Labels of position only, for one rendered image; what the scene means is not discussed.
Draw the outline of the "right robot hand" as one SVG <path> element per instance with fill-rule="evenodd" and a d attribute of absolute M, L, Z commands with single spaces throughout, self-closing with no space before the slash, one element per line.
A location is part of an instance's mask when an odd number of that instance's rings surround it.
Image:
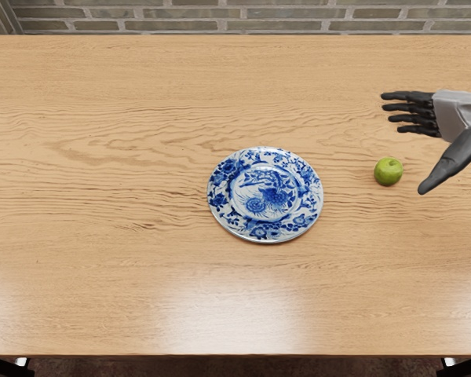
<path fill-rule="evenodd" d="M 471 163 L 471 93 L 457 90 L 436 92 L 384 92 L 382 109 L 393 114 L 391 123 L 399 123 L 401 133 L 440 138 L 449 143 L 429 176 L 418 186 L 425 195 Z"/>

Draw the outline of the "blue and white patterned plate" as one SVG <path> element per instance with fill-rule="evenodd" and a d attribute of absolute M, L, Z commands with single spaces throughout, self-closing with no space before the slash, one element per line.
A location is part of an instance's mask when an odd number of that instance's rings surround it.
<path fill-rule="evenodd" d="M 217 222 L 255 243 L 282 243 L 307 232 L 323 209 L 323 185 L 303 158 L 275 147 L 241 149 L 215 166 L 206 199 Z"/>

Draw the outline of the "green apple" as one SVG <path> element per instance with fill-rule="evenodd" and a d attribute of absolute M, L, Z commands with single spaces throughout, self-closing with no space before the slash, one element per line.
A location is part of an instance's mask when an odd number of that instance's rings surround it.
<path fill-rule="evenodd" d="M 399 182 L 403 176 L 403 164 L 396 158 L 384 157 L 374 167 L 374 179 L 383 186 Z"/>

